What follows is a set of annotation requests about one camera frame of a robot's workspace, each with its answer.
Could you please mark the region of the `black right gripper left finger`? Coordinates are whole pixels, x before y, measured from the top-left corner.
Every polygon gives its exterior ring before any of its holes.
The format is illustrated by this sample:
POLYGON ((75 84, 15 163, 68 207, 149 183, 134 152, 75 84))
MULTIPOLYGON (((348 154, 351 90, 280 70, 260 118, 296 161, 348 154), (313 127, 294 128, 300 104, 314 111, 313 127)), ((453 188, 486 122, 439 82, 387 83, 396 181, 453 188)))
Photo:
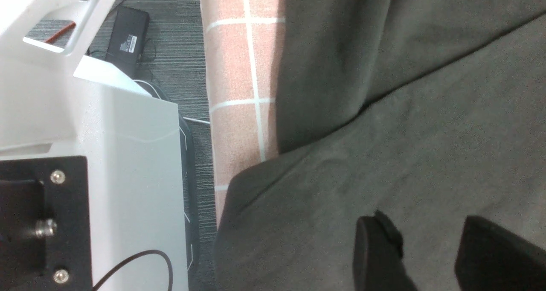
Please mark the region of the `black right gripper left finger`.
POLYGON ((416 291, 403 265, 402 233, 381 211, 359 217, 353 256, 357 291, 416 291))

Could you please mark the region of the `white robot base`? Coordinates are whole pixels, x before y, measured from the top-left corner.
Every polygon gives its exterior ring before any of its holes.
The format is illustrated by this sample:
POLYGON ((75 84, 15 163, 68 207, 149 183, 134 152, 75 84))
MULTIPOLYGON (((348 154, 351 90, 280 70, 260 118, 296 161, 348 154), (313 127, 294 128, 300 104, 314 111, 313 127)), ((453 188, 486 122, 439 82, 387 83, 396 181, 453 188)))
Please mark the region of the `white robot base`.
POLYGON ((1 162, 87 159, 90 291, 187 291, 177 104, 86 55, 116 0, 1 0, 1 162))

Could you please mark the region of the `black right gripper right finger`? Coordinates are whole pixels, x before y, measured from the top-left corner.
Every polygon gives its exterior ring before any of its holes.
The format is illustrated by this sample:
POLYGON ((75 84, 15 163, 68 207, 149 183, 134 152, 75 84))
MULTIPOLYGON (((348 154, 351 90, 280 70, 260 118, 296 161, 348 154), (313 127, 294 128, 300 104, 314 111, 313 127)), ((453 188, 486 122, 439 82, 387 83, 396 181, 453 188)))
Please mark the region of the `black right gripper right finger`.
POLYGON ((462 291, 544 291, 546 252, 480 216, 468 216, 456 258, 462 291))

